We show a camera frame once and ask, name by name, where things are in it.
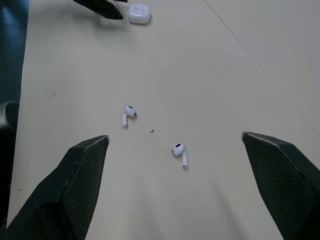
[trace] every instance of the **black object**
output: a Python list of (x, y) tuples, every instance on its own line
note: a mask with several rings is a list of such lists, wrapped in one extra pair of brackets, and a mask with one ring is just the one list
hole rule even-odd
[(18, 125), (19, 102), (8, 101), (0, 104), (0, 138), (14, 135)]
[[(121, 12), (107, 0), (74, 0), (76, 3), (94, 11), (95, 13), (107, 18), (121, 20), (124, 17)], [(116, 0), (118, 2), (128, 2), (128, 0)]]
[(70, 148), (35, 188), (2, 240), (84, 240), (98, 200), (109, 137)]
[(293, 144), (243, 132), (260, 195), (284, 240), (320, 239), (320, 171)]

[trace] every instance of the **earbud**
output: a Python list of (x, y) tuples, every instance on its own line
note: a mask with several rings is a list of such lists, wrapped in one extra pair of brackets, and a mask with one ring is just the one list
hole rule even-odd
[(182, 155), (182, 168), (188, 169), (188, 154), (185, 145), (180, 142), (172, 147), (173, 156), (177, 157)]
[(128, 127), (128, 121), (127, 121), (128, 117), (135, 118), (136, 116), (137, 116), (137, 110), (135, 110), (132, 106), (126, 106), (122, 114), (122, 127), (124, 128)]

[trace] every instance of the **floor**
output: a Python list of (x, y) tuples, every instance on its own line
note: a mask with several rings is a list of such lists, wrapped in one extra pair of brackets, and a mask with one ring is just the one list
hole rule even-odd
[(20, 99), (29, 0), (0, 1), (0, 103)]

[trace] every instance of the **table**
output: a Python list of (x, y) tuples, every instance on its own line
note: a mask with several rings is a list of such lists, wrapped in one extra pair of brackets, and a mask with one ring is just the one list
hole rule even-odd
[[(107, 134), (86, 239), (282, 239), (241, 133), (291, 142), (318, 168), (320, 136), (205, 1), (133, 3), (151, 6), (148, 25), (30, 1), (8, 222), (70, 147)], [(123, 129), (126, 105), (138, 118)]]

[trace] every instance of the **small debris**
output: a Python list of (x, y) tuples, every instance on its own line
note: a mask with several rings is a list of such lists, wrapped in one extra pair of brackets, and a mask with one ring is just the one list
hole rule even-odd
[(49, 99), (48, 99), (48, 101), (50, 100), (50, 99), (52, 99), (52, 97), (54, 96), (54, 95), (56, 95), (56, 91), (51, 95), (51, 97), (49, 97)]

